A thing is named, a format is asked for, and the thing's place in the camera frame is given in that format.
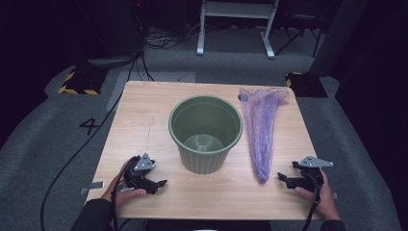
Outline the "person's right hand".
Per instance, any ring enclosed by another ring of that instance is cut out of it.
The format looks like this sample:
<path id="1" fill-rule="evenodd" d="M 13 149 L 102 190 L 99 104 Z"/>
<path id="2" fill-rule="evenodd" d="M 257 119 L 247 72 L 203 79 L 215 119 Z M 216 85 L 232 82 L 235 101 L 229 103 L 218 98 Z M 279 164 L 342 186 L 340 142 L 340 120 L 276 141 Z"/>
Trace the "person's right hand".
<path id="1" fill-rule="evenodd" d="M 342 218 L 338 211 L 328 177 L 323 170 L 321 171 L 321 175 L 324 183 L 320 188 L 320 203 L 316 211 L 323 220 L 341 220 Z"/>

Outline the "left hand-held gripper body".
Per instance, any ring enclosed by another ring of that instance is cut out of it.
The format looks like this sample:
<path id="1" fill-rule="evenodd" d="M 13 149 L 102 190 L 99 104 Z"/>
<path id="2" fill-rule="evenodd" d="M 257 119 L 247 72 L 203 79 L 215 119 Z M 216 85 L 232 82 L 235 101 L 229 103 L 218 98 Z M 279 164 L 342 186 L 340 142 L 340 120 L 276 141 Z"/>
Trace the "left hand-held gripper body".
<path id="1" fill-rule="evenodd" d="M 130 160 L 130 164 L 124 173 L 124 186 L 123 191 L 132 191 L 137 189 L 142 189 L 144 185 L 153 186 L 150 181 L 146 178 L 146 175 L 154 167 L 154 162 L 150 157 L 144 153 L 142 156 L 136 156 Z"/>

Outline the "purple plastic bag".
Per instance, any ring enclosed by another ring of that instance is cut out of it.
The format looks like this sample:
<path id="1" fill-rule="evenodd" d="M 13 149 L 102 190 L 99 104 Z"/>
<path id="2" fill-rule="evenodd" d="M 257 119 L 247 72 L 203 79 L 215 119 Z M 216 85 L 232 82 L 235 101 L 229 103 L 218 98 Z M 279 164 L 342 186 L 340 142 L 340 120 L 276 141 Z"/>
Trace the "purple plastic bag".
<path id="1" fill-rule="evenodd" d="M 240 89 L 248 100 L 242 103 L 244 127 L 256 179 L 264 185 L 270 175 L 273 130 L 277 109 L 285 103 L 288 91 L 282 88 Z"/>

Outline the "white metal stand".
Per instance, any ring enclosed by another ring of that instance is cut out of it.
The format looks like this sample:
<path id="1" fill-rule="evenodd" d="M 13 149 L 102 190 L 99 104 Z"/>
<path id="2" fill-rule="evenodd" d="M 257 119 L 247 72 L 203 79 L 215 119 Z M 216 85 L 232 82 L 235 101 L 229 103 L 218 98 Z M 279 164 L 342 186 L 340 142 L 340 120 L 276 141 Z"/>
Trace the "white metal stand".
<path id="1" fill-rule="evenodd" d="M 269 41 L 269 33 L 278 8 L 280 0 L 271 0 L 270 3 L 234 3 L 215 2 L 212 0 L 202 0 L 200 9 L 200 29 L 196 48 L 196 54 L 204 54 L 205 44 L 205 20 L 207 17 L 236 17 L 251 19 L 266 19 L 268 21 L 266 29 L 261 33 L 267 56 L 275 58 L 275 53 Z"/>

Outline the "black yellow striped base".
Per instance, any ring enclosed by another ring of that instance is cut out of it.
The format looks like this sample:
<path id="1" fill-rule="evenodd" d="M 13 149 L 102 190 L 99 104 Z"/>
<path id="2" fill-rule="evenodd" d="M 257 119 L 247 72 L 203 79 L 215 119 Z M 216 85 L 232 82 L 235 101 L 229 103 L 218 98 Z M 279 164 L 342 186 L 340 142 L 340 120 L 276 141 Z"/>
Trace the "black yellow striped base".
<path id="1" fill-rule="evenodd" d="M 286 85 L 296 97 L 326 98 L 327 93 L 319 79 L 310 73 L 289 72 L 285 76 Z"/>
<path id="2" fill-rule="evenodd" d="M 108 69 L 85 71 L 73 68 L 67 74 L 59 93 L 99 95 L 108 72 Z"/>

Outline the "person's left hand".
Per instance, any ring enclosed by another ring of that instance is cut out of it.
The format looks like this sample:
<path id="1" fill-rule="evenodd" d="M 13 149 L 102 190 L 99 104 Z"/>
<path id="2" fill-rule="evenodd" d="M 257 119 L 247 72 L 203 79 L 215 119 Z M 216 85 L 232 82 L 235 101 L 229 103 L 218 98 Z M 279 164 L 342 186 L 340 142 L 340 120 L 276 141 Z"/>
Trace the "person's left hand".
<path id="1" fill-rule="evenodd" d="M 116 189 L 116 182 L 117 178 L 122 178 L 121 173 L 119 173 L 110 183 L 109 187 L 105 190 L 105 192 L 102 194 L 101 198 L 105 199 L 112 204 L 114 204 L 116 207 L 122 205 L 124 202 L 131 198 L 135 198 L 138 196 L 142 196 L 146 194 L 146 190 L 144 189 L 137 189 L 137 190 L 132 190 L 129 192 L 119 192 Z"/>

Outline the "green plastic bin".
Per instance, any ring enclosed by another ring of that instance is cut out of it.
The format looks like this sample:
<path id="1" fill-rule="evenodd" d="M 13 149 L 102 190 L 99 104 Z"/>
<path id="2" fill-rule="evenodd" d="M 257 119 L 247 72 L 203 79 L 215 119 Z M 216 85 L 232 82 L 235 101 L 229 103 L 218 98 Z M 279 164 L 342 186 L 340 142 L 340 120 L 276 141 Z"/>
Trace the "green plastic bin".
<path id="1" fill-rule="evenodd" d="M 178 103 L 168 119 L 182 164 L 196 174 L 218 171 L 242 136 L 242 117 L 217 96 L 197 95 Z"/>

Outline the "black tripod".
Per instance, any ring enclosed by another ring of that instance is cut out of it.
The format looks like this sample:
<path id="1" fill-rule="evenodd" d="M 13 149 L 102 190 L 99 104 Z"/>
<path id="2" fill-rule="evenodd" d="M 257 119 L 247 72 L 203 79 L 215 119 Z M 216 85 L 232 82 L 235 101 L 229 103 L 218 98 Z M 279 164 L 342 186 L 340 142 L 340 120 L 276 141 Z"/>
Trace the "black tripod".
<path id="1" fill-rule="evenodd" d="M 318 52 L 318 46 L 320 43 L 322 31 L 323 31 L 323 17 L 321 15 L 310 15 L 310 14 L 287 14 L 285 16 L 286 22 L 283 28 L 286 34 L 289 33 L 290 29 L 296 29 L 297 32 L 289 38 L 289 40 L 280 47 L 275 54 L 280 54 L 284 49 L 286 49 L 295 39 L 302 37 L 306 31 L 310 31 L 313 38 L 315 39 L 315 45 L 312 53 L 314 58 Z"/>

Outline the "grey column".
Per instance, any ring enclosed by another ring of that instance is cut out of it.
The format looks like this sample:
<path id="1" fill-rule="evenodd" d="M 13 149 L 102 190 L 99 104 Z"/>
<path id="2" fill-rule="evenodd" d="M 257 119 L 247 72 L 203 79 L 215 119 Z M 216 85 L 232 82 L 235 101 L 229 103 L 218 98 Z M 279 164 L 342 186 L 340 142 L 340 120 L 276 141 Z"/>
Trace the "grey column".
<path id="1" fill-rule="evenodd" d="M 341 57 L 362 17 L 369 0 L 343 0 L 309 72 L 317 77 L 329 76 Z"/>

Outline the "dark equipment stand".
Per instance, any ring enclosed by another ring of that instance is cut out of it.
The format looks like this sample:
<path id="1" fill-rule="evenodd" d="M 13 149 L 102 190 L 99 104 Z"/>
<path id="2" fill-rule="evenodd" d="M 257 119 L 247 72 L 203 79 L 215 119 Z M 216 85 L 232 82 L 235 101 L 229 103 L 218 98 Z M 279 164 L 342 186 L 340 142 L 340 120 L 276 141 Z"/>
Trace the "dark equipment stand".
<path id="1" fill-rule="evenodd" d="M 90 0 L 96 29 L 107 55 L 96 66 L 121 66 L 141 53 L 142 32 L 134 0 Z"/>

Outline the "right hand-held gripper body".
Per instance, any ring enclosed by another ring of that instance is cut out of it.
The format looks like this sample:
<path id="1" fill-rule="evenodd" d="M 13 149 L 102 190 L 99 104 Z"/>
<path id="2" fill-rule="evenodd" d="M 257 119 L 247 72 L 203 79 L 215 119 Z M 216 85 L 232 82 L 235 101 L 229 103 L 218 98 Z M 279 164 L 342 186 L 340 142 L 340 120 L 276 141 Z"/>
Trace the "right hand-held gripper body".
<path id="1" fill-rule="evenodd" d="M 320 169 L 322 167 L 332 167 L 333 162 L 325 161 L 313 156 L 307 156 L 303 160 L 298 161 L 300 165 L 300 175 L 303 188 L 311 193 L 319 189 L 324 183 Z"/>

